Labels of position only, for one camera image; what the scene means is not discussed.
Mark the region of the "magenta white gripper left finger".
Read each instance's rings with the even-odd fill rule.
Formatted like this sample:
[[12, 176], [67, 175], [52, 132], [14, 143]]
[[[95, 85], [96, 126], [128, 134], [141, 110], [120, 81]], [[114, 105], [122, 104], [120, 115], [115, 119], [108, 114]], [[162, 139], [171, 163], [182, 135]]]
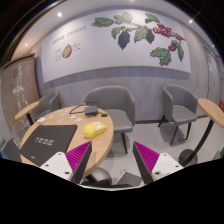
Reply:
[[41, 169], [65, 180], [79, 184], [92, 152], [92, 142], [86, 142], [67, 153], [57, 152], [47, 160]]

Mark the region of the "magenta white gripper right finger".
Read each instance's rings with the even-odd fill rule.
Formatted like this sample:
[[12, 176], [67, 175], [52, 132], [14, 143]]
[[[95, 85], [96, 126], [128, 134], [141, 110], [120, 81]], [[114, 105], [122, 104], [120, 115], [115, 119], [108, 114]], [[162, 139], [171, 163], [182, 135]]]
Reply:
[[152, 183], [182, 169], [182, 166], [168, 153], [157, 153], [136, 141], [133, 154], [145, 184]]

